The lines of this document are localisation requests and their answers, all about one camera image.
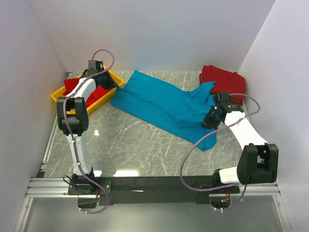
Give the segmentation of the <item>blue t shirt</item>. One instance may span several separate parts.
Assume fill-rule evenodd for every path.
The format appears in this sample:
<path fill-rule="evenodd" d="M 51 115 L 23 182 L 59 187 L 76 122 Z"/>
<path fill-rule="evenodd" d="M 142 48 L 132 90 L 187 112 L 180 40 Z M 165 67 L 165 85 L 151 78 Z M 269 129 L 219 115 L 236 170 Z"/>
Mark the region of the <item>blue t shirt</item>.
<path fill-rule="evenodd" d="M 134 71 L 125 87 L 116 90 L 111 104 L 207 151 L 217 141 L 212 129 L 202 123 L 214 106 L 213 87 L 214 82 L 205 82 L 192 91 L 184 91 Z"/>

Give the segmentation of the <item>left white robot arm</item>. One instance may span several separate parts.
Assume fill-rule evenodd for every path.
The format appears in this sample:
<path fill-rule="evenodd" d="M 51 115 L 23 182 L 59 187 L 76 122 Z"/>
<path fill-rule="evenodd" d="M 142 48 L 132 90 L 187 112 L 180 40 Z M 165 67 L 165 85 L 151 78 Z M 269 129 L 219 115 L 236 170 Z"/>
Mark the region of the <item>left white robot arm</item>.
<path fill-rule="evenodd" d="M 66 135 L 73 159 L 73 175 L 69 195 L 109 195 L 111 180 L 95 177 L 86 148 L 85 133 L 89 126 L 88 113 L 107 101 L 123 79 L 112 71 L 87 79 L 87 71 L 77 78 L 65 80 L 62 88 L 52 94 L 56 101 L 58 127 Z"/>

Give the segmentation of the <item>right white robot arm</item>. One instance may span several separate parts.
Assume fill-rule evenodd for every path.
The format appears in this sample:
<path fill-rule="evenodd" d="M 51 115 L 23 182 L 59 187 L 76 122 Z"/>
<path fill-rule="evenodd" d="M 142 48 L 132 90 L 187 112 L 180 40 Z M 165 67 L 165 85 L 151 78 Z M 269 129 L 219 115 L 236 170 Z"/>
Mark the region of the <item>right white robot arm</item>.
<path fill-rule="evenodd" d="M 268 184 L 277 180 L 279 149 L 263 139 L 239 106 L 213 106 L 203 120 L 204 126 L 217 129 L 224 123 L 236 137 L 242 153 L 236 167 L 220 169 L 212 188 L 224 192 L 229 184 Z"/>

